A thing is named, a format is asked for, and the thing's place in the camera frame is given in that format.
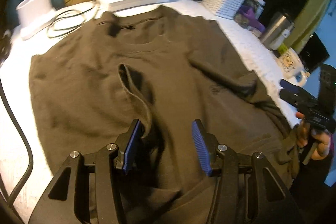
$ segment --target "mug handle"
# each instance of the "mug handle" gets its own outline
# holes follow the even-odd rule
[[[304,70],[302,70],[301,71],[301,81],[297,83],[297,85],[301,87],[304,86],[307,83],[307,79],[308,79],[307,73]]]

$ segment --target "human hand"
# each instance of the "human hand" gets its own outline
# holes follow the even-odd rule
[[[297,145],[298,147],[302,148],[305,147],[308,144],[308,138],[309,133],[311,133],[311,136],[317,140],[319,145],[317,146],[317,149],[314,151],[313,155],[311,156],[312,160],[323,160],[326,158],[329,154],[330,150],[330,133],[329,131],[324,132],[317,132],[315,129],[312,129],[310,131],[310,124],[308,122],[305,122],[303,119],[305,116],[300,113],[296,112],[296,117],[298,119],[301,119],[300,125],[297,129]]]

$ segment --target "silver screw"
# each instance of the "silver screw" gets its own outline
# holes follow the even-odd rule
[[[72,151],[72,152],[70,153],[70,157],[71,157],[71,158],[77,158],[78,155],[79,155],[79,152],[78,152],[78,151]]]
[[[225,144],[220,144],[217,146],[219,151],[226,151],[227,150],[227,146]]]
[[[117,146],[114,143],[110,143],[106,146],[107,150],[115,150]]]
[[[256,154],[256,157],[257,157],[257,159],[263,159],[265,157],[265,155],[260,152],[260,153]]]

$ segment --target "ribbed blue pad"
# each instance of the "ribbed blue pad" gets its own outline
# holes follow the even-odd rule
[[[198,160],[199,163],[201,164],[201,168],[206,173],[207,176],[210,176],[212,173],[212,168],[210,165],[209,152],[205,145],[201,132],[197,126],[196,121],[193,121],[192,124],[192,137],[195,143],[195,147],[198,154]]]
[[[128,173],[128,171],[132,168],[135,154],[137,153],[137,148],[138,148],[138,141],[141,136],[142,129],[140,126],[140,121],[137,122],[134,131],[132,133],[132,136],[130,138],[130,141],[127,145],[127,148],[125,150],[124,154],[124,165],[123,165],[123,171],[125,174]]]
[[[298,94],[299,92],[299,87],[297,85],[293,85],[284,79],[280,80],[280,86],[290,91],[291,93]]]

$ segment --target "table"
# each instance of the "table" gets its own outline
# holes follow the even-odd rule
[[[91,3],[81,3],[61,9],[59,12],[68,9],[86,10],[91,5]],[[236,48],[245,66],[249,70],[256,71],[265,84],[268,94],[281,109],[289,124],[293,127],[298,123],[295,118],[295,109],[278,97],[278,90],[280,89],[278,82],[282,78],[282,72],[275,61],[275,56],[260,43],[257,37],[248,30],[242,29],[232,20],[216,17],[202,4],[192,0],[171,0],[171,2],[164,5],[172,7],[181,14],[217,20],[223,32]],[[158,6],[147,5],[131,8],[117,12],[116,15],[130,16],[153,10]],[[104,10],[99,10],[96,17],[100,17],[103,12]],[[95,11],[92,10],[86,14],[86,17],[90,19],[94,13]],[[56,27],[74,26],[80,23],[81,20],[81,17],[62,20],[57,23]],[[31,176],[14,202],[15,208],[25,223],[28,223],[37,201],[52,178],[38,139],[30,102],[28,82],[30,62],[33,55],[45,53],[60,40],[61,38],[49,39],[46,29],[44,29],[29,40],[22,41],[19,28],[16,28],[11,40],[11,53],[0,69],[6,97],[31,145],[34,157],[34,167]],[[4,105],[0,102],[0,174],[8,193],[13,190],[25,172],[27,164],[28,155],[26,148]]]

